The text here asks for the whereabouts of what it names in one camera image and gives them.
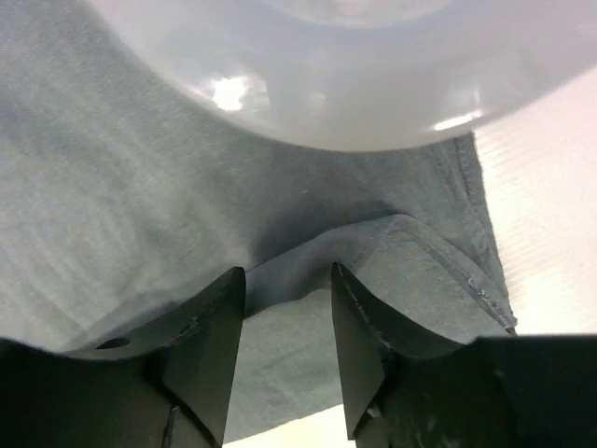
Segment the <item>grey long sleeve shirt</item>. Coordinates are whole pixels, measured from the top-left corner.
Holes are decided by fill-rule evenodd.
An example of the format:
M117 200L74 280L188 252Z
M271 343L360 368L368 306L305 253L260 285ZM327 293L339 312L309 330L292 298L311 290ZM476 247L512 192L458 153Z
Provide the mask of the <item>grey long sleeve shirt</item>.
M293 147L216 119L79 1L1 5L1 334L66 352L233 266L246 319L227 441L286 447L341 402L330 268L461 343L513 333L474 137Z

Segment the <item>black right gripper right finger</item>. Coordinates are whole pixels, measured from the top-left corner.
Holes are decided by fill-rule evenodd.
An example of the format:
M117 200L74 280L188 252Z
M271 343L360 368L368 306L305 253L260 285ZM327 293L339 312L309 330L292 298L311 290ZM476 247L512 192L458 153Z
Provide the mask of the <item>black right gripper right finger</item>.
M457 343L375 297L346 267L331 305L347 436L359 447L592 447L594 335Z

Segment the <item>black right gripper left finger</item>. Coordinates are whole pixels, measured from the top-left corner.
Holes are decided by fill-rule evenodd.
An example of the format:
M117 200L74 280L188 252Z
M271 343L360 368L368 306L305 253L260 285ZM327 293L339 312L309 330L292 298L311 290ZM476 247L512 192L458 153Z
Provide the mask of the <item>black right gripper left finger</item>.
M243 327L234 267L163 315L87 349L1 342L5 447L219 447Z

